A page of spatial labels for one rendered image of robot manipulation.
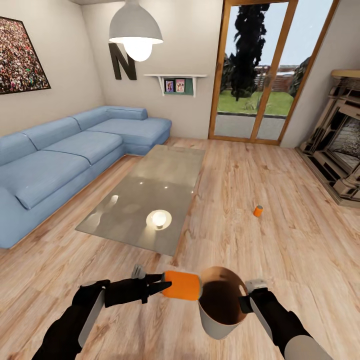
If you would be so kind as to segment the trash can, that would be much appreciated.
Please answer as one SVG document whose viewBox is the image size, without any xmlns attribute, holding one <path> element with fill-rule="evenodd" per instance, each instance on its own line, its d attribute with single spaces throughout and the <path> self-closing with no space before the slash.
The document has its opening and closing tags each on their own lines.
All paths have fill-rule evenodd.
<svg viewBox="0 0 360 360">
<path fill-rule="evenodd" d="M 247 294 L 246 284 L 232 270 L 213 266 L 200 275 L 202 284 L 198 300 L 201 323 L 207 335 L 223 340 L 248 315 L 243 313 L 239 297 L 243 297 L 240 285 Z"/>
</svg>

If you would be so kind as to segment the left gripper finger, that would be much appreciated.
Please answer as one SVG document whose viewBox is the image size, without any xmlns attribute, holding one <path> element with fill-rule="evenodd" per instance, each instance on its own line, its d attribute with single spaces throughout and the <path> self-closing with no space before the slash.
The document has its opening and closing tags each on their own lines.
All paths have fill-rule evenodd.
<svg viewBox="0 0 360 360">
<path fill-rule="evenodd" d="M 152 296 L 160 291 L 163 291 L 169 287 L 172 286 L 172 282 L 171 281 L 166 281 L 166 282 L 154 282 L 154 283 L 149 283 L 149 285 L 147 286 L 147 296 Z"/>
<path fill-rule="evenodd" d="M 162 274 L 161 273 L 146 274 L 145 279 L 146 279 L 147 285 L 149 285 L 149 283 L 159 282 L 162 279 Z"/>
</svg>

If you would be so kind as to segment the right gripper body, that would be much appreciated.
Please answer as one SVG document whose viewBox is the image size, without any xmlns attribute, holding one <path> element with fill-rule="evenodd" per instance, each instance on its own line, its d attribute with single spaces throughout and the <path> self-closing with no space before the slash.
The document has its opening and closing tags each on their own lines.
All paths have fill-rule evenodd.
<svg viewBox="0 0 360 360">
<path fill-rule="evenodd" d="M 251 303 L 250 303 L 250 295 L 247 295 L 247 296 L 240 296 L 238 298 L 238 301 L 239 301 L 239 305 L 240 305 L 240 309 L 242 311 L 243 314 L 249 314 L 249 313 L 253 313 L 253 309 L 252 309 L 252 306 L 251 306 Z"/>
</svg>

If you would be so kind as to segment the can of soda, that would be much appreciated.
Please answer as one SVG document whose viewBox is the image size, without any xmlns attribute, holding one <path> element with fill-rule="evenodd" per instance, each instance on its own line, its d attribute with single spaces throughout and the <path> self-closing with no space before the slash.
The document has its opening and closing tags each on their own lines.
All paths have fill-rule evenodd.
<svg viewBox="0 0 360 360">
<path fill-rule="evenodd" d="M 263 211 L 263 207 L 261 205 L 256 206 L 254 211 L 254 216 L 259 217 Z"/>
<path fill-rule="evenodd" d="M 198 301 L 202 288 L 200 282 L 202 273 L 203 271 L 199 275 L 172 270 L 163 272 L 159 282 L 172 282 L 172 285 L 161 290 L 160 293 L 167 298 Z"/>
</svg>

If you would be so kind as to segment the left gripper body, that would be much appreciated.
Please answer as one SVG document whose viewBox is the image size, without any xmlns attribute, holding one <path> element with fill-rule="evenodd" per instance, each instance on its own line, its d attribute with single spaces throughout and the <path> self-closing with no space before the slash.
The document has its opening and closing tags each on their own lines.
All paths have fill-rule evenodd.
<svg viewBox="0 0 360 360">
<path fill-rule="evenodd" d="M 129 278 L 120 281 L 120 304 L 142 300 L 142 304 L 148 303 L 148 285 L 146 278 Z"/>
</svg>

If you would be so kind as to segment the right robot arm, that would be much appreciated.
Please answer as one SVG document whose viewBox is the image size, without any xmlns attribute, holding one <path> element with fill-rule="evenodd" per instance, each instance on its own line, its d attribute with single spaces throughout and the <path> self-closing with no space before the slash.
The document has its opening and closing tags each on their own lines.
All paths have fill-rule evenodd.
<svg viewBox="0 0 360 360">
<path fill-rule="evenodd" d="M 256 314 L 284 360 L 334 360 L 303 328 L 299 318 L 280 305 L 266 280 L 247 280 L 245 287 L 247 296 L 238 298 L 242 313 Z"/>
</svg>

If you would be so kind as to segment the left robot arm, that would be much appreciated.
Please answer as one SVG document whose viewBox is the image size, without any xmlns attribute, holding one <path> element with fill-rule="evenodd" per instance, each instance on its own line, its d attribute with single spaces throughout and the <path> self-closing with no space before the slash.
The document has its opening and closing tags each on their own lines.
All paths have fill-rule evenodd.
<svg viewBox="0 0 360 360">
<path fill-rule="evenodd" d="M 144 264 L 136 262 L 131 278 L 112 282 L 89 281 L 79 286 L 72 305 L 47 330 L 42 346 L 32 360 L 75 360 L 81 353 L 105 304 L 105 308 L 142 300 L 172 286 L 160 282 L 161 273 L 146 274 Z"/>
</svg>

